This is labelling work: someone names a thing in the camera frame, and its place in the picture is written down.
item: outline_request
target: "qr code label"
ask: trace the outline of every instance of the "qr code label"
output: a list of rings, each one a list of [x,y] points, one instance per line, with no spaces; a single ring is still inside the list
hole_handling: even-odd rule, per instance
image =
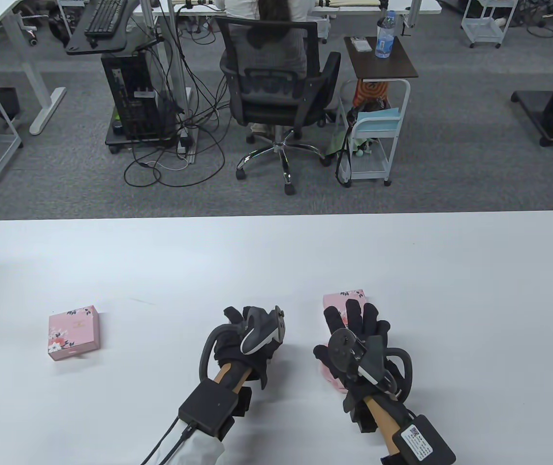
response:
[[[401,437],[410,447],[418,461],[422,461],[425,457],[428,457],[433,449],[425,440],[425,437],[414,425],[409,426],[404,432],[401,433]]]

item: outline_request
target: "robotic glove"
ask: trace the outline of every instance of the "robotic glove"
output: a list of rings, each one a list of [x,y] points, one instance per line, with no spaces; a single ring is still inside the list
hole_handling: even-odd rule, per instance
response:
[[[343,401],[343,410],[350,412],[352,421],[360,425],[361,431],[374,431],[374,422],[372,422],[371,414],[364,402],[365,398],[371,396],[399,425],[407,424],[410,421],[410,415],[403,405],[403,401],[409,395],[412,383],[409,355],[402,349],[388,348],[388,332],[391,329],[391,324],[385,320],[378,321],[378,309],[375,306],[366,303],[361,316],[360,303],[357,300],[349,299],[346,302],[346,309],[347,327],[335,307],[328,307],[324,310],[326,323],[333,336],[343,328],[349,329],[356,337],[356,341],[361,343],[359,347],[365,349],[362,358],[352,355],[345,369],[343,369],[343,364],[339,364],[338,368],[334,363],[336,359],[335,348],[332,347],[334,337],[330,339],[328,347],[317,345],[313,350],[316,358],[326,365],[332,375],[340,379],[347,388],[348,394]],[[377,379],[380,376],[372,378],[369,375],[371,372],[368,369],[369,365],[367,365],[367,370],[361,370],[367,354],[371,355],[371,358],[367,359],[367,363],[373,360],[373,356],[379,354],[380,358],[376,359],[376,366],[371,368],[377,368],[375,372],[382,374],[382,379]],[[402,359],[405,368],[404,375],[401,374],[396,364],[387,359],[389,356],[397,356]]]
[[[220,367],[234,362],[248,366],[253,371],[248,379],[260,379],[264,389],[268,382],[268,360],[283,343],[283,312],[278,307],[269,314],[262,308],[244,307],[239,314],[228,307],[225,316],[231,324],[217,335],[214,359]]]

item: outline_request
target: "black glove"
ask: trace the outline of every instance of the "black glove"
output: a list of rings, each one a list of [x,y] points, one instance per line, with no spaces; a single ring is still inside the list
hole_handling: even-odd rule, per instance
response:
[[[357,300],[348,299],[345,303],[345,307],[348,315],[347,328],[351,330],[358,339],[364,343],[369,337],[380,336],[382,337],[384,348],[387,347],[388,332],[391,329],[391,324],[385,320],[378,321],[378,309],[374,305],[366,303],[362,316],[360,303],[358,303]],[[323,314],[331,334],[345,327],[341,315],[335,307],[331,306],[326,308]],[[403,401],[410,393],[411,373],[407,376],[408,380],[406,381],[398,367],[392,361],[385,359],[384,367],[391,373],[397,385],[396,395],[392,395],[380,391],[377,386],[372,385],[362,376],[352,378],[345,372],[338,370],[330,360],[329,351],[325,345],[317,345],[313,353],[321,363],[329,368],[332,376],[340,379],[341,383],[347,388],[348,394],[343,401],[343,410],[345,412],[356,410],[356,412],[352,414],[352,421],[354,421],[354,417],[368,416],[368,409],[363,400],[366,397],[372,396],[398,424],[402,425],[409,422],[410,416],[403,405]]]
[[[244,307],[243,315],[233,308],[225,308],[225,316],[233,324],[239,324],[244,321],[248,316],[248,309],[250,307]],[[260,348],[257,352],[250,355],[244,355],[239,348],[241,341],[244,339],[245,334],[238,334],[236,331],[231,330],[223,332],[216,339],[216,346],[214,347],[214,359],[218,361],[218,365],[222,368],[227,363],[233,363],[238,361],[251,368],[253,372],[248,377],[249,380],[260,379],[261,389],[266,387],[268,382],[267,364],[268,360],[272,358],[276,349],[281,346],[278,341],[272,341]]]

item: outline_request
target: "water bottle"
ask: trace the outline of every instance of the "water bottle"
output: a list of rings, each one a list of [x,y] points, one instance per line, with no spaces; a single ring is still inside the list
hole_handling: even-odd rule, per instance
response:
[[[388,58],[391,55],[392,45],[395,41],[395,22],[396,15],[394,11],[389,11],[387,16],[378,21],[378,44],[376,45],[376,57]]]

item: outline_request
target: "white shirt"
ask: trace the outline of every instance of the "white shirt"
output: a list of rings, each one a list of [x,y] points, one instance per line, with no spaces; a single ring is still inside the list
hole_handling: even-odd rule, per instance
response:
[[[306,21],[314,9],[316,0],[287,0],[292,21]],[[214,0],[218,9],[225,10],[227,16],[242,19],[259,19],[257,0]]]

